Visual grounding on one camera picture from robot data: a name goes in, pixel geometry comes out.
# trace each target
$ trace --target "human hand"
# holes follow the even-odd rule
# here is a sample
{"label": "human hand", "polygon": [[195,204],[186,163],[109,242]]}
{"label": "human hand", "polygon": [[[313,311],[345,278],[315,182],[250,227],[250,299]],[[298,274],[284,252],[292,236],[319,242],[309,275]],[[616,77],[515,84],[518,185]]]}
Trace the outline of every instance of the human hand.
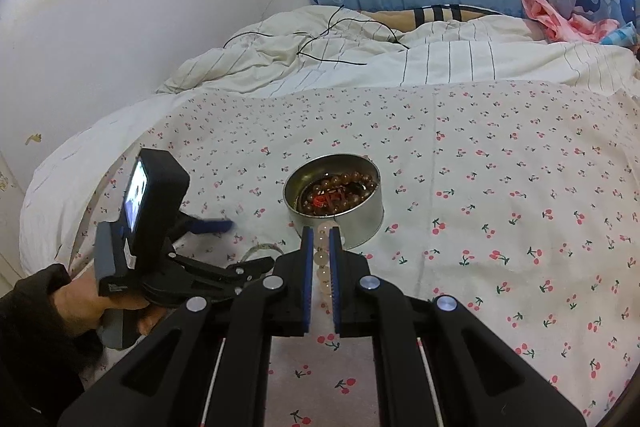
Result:
{"label": "human hand", "polygon": [[70,337],[78,337],[85,331],[97,328],[102,314],[108,309],[144,310],[138,321],[138,331],[142,335],[148,335],[166,312],[164,308],[150,305],[140,294],[100,297],[93,266],[68,285],[53,292],[49,299],[62,318]]}

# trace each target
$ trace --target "cherry print bedsheet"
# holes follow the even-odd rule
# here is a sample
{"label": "cherry print bedsheet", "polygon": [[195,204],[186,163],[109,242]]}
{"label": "cherry print bedsheet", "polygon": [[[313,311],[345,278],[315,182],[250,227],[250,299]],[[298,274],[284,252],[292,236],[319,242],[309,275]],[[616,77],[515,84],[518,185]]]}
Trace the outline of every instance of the cherry print bedsheet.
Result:
{"label": "cherry print bedsheet", "polygon": [[[298,55],[302,46],[305,54]],[[104,172],[141,133],[203,90],[271,98],[327,87],[540,80],[605,95],[620,88],[640,94],[638,65],[619,46],[547,44],[537,23],[514,17],[433,22],[392,35],[363,14],[335,7],[279,13],[240,30],[224,48],[185,61],[159,89],[162,94],[102,118],[52,153],[24,198],[20,262],[27,274],[54,259],[68,263]]]}
{"label": "cherry print bedsheet", "polygon": [[[273,99],[196,90],[111,167],[72,269],[90,257],[95,223],[117,216],[139,147],[170,150],[188,170],[185,212],[236,222],[177,245],[215,264],[257,243],[294,249],[288,175],[327,153],[367,155],[382,173],[385,220],[355,250],[372,273],[418,298],[455,295],[595,425],[640,361],[638,110],[621,89],[545,82]],[[332,333],[317,286],[311,333],[274,340],[266,413],[268,426],[310,423],[378,425],[370,345]]]}

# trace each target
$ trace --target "white cable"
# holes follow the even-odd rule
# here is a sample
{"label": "white cable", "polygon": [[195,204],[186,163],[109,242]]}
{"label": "white cable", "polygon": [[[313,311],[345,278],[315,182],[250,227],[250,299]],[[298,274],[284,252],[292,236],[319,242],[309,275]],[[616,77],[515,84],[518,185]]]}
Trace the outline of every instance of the white cable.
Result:
{"label": "white cable", "polygon": [[209,384],[209,392],[207,393],[207,401],[204,404],[204,411],[202,412],[202,421],[200,425],[203,426],[207,419],[207,412],[209,412],[209,404],[211,402],[211,394],[213,393],[213,384],[216,382],[216,375],[218,374],[218,368],[220,367],[220,360],[222,359],[222,351],[225,349],[226,339],[222,339],[222,343],[220,344],[220,351],[218,352],[218,359],[216,360],[216,365],[213,368],[213,376],[211,377],[211,383]]}
{"label": "white cable", "polygon": [[431,391],[431,400],[433,402],[433,408],[436,410],[436,421],[438,422],[438,427],[444,427],[444,422],[442,421],[442,413],[440,412],[440,404],[438,403],[438,395],[436,394],[436,386],[433,384],[433,377],[431,376],[431,369],[429,368],[429,362],[427,362],[427,354],[424,352],[424,346],[422,345],[422,341],[417,339],[418,348],[420,349],[420,354],[422,356],[422,363],[424,364],[424,370],[427,373],[427,380],[429,382],[429,390]]}

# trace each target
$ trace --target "black sleeve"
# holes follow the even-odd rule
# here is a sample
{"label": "black sleeve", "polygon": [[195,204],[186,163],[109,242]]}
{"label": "black sleeve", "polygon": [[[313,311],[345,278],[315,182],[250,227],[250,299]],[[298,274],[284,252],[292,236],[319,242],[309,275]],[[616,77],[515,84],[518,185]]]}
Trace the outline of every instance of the black sleeve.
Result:
{"label": "black sleeve", "polygon": [[[76,339],[65,334],[49,295],[69,282],[62,264],[54,264],[18,281],[0,299],[0,380],[9,380],[12,394],[20,396],[22,403],[13,406],[27,404],[25,414],[35,410],[51,425],[82,393],[78,372],[102,352],[95,331]],[[12,404],[0,397],[0,417],[7,407]]]}

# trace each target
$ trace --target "black cable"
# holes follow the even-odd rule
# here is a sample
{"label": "black cable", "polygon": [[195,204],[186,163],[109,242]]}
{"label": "black cable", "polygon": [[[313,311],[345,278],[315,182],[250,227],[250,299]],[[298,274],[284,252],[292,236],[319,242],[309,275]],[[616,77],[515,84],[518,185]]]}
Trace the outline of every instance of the black cable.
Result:
{"label": "black cable", "polygon": [[[266,33],[260,33],[260,32],[256,32],[256,31],[238,33],[238,35],[234,35],[227,42],[225,42],[225,45],[222,46],[222,49],[226,48],[226,45],[229,44],[229,42],[231,42],[233,39],[237,39],[238,37],[242,37],[243,35],[252,35],[252,34],[260,35],[260,36],[263,36],[263,37],[281,37],[282,36],[282,35],[268,35]],[[306,32],[295,32],[295,33],[292,33],[292,35],[306,35],[307,37],[311,37],[312,36],[312,35],[310,35],[310,34],[308,34]]]}
{"label": "black cable", "polygon": [[318,58],[312,57],[303,52],[298,52],[298,55],[303,55],[304,57],[312,58],[313,60],[317,60],[318,62],[340,62],[341,64],[352,64],[353,66],[366,66],[364,62],[350,62],[348,60],[340,60],[340,58]]}
{"label": "black cable", "polygon": [[331,15],[331,17],[329,17],[329,22],[326,25],[326,29],[320,33],[317,37],[313,37],[311,40],[305,42],[305,44],[298,50],[297,55],[300,55],[302,53],[302,50],[304,50],[309,44],[311,44],[313,41],[317,41],[318,39],[324,37],[325,35],[327,35],[329,33],[329,31],[331,30],[331,28],[333,28],[333,26],[331,26],[331,20],[335,17],[335,15],[344,7],[344,4],[341,4],[338,9]]}
{"label": "black cable", "polygon": [[[378,24],[380,24],[381,26],[384,26],[386,29],[388,29],[391,34],[394,36],[394,44],[400,44],[402,47],[404,47],[405,49],[409,49],[409,47],[405,44],[402,44],[402,42],[398,41],[398,38],[396,37],[396,33],[385,23],[381,22],[381,21],[377,21],[375,19],[369,19],[369,20],[362,20],[362,19],[356,19],[353,17],[344,17],[343,19],[338,20],[337,22],[335,22],[334,24],[332,24],[332,20],[333,18],[336,16],[336,14],[342,9],[344,8],[344,5],[341,5],[338,7],[338,9],[331,15],[331,17],[329,17],[329,20],[327,22],[327,27],[326,29],[320,33],[319,35],[312,37],[310,34],[306,33],[306,32],[295,32],[293,33],[293,35],[306,35],[311,37],[307,42],[305,42],[302,47],[298,50],[298,52],[296,53],[296,55],[302,55],[303,57],[308,57],[308,58],[312,58],[313,60],[318,60],[319,62],[336,62],[336,63],[341,63],[341,64],[351,64],[353,66],[366,66],[366,63],[364,62],[351,62],[350,60],[341,60],[341,59],[333,59],[333,58],[318,58],[318,57],[314,57],[313,55],[309,55],[304,53],[304,49],[311,44],[313,41],[317,41],[318,39],[321,39],[322,37],[324,37],[325,35],[327,35],[329,33],[329,31],[331,31],[333,28],[335,28],[338,24],[340,24],[341,22],[345,22],[345,21],[355,21],[355,22],[360,22],[360,23],[367,23],[367,22],[377,22]],[[251,35],[251,34],[255,34],[255,35],[260,35],[263,37],[275,37],[274,35],[269,35],[266,33],[261,33],[261,32],[257,32],[257,31],[248,31],[248,32],[243,32],[243,33],[238,33],[238,35],[234,35],[233,37],[231,37],[227,42],[225,42],[225,45],[222,46],[223,49],[226,48],[226,45],[229,44],[229,42],[231,42],[233,39],[241,37],[243,35]]]}

